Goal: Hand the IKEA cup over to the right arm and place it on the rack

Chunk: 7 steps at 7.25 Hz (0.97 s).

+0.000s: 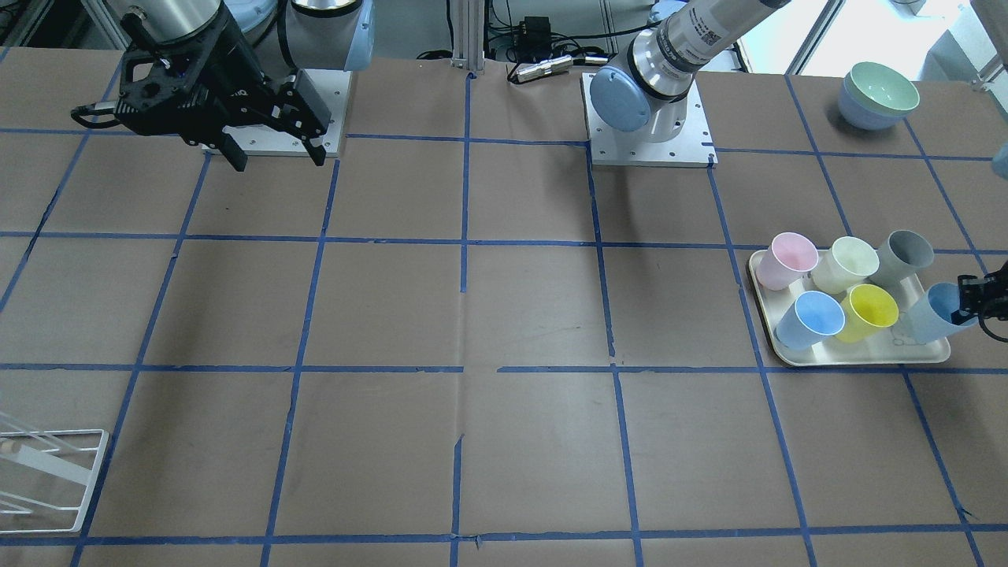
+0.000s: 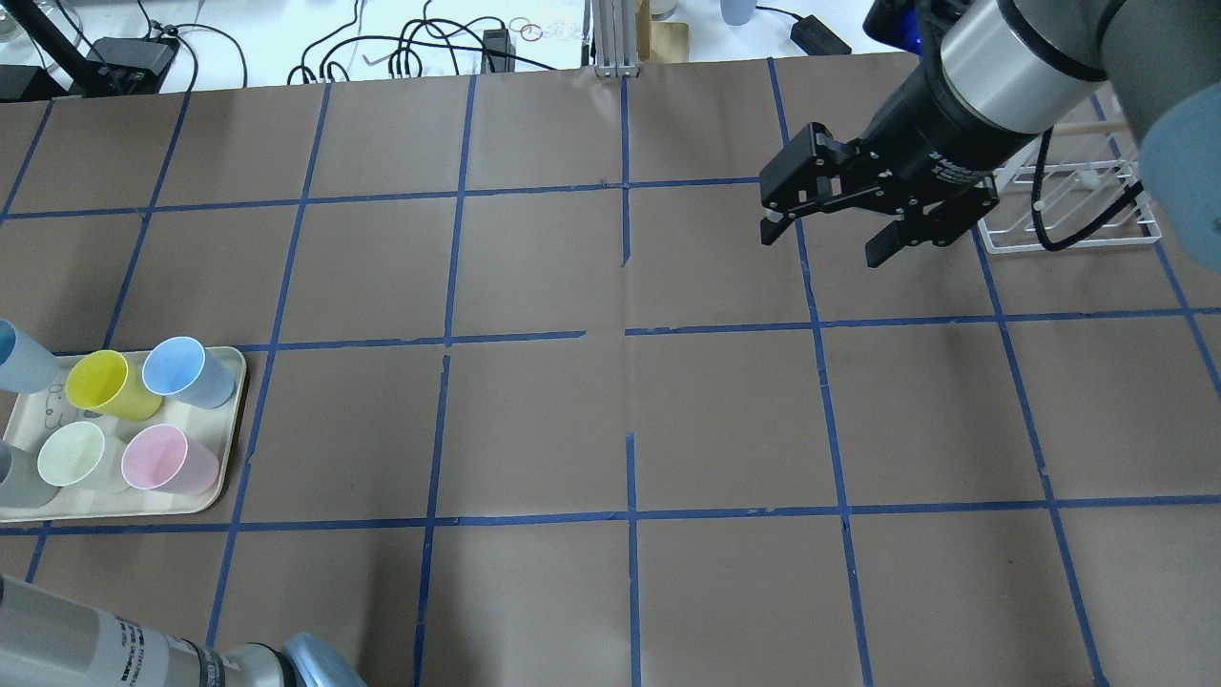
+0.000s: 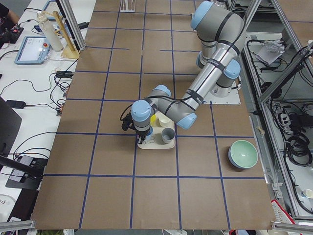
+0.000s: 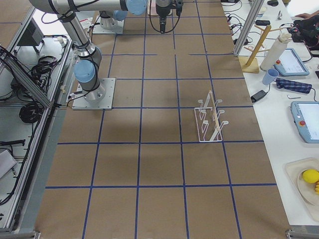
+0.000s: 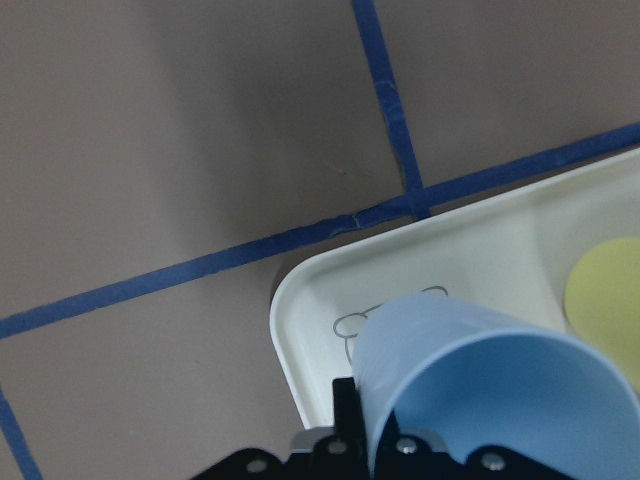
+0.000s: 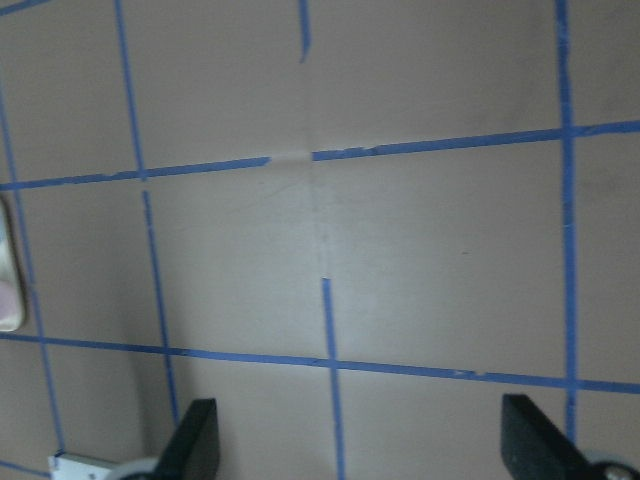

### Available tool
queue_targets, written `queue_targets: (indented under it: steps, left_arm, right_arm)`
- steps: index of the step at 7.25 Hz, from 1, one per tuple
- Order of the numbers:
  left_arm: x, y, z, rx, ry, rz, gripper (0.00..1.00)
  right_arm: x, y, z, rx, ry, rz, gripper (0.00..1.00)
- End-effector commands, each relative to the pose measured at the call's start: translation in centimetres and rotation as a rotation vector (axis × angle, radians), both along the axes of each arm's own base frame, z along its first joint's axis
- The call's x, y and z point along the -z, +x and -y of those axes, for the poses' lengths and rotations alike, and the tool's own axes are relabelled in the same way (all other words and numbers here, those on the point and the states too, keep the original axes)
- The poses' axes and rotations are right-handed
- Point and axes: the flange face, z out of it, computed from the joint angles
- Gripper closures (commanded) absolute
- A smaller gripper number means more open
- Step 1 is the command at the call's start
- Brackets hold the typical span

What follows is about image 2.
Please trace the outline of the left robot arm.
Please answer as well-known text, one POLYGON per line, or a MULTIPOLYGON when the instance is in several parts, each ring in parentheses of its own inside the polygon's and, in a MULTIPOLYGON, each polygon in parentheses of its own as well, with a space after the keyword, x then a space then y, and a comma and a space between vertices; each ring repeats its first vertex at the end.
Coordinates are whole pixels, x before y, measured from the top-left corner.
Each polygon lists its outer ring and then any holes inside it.
POLYGON ((314 635, 283 647, 204 643, 2 577, 4 686, 363 686, 365 678, 314 635))

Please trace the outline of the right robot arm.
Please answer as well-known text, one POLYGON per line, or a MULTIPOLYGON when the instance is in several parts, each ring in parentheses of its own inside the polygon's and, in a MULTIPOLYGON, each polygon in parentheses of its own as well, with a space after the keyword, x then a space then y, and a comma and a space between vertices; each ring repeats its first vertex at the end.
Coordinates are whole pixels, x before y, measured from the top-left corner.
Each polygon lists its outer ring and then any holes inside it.
POLYGON ((1217 270, 1219 28, 1216 1, 877 1, 867 33, 919 66, 858 138, 808 123, 759 171, 759 242, 862 209, 891 218, 866 244, 872 268, 949 246, 995 207, 995 171, 1107 83, 1139 179, 1103 218, 1150 193, 1183 251, 1217 270))

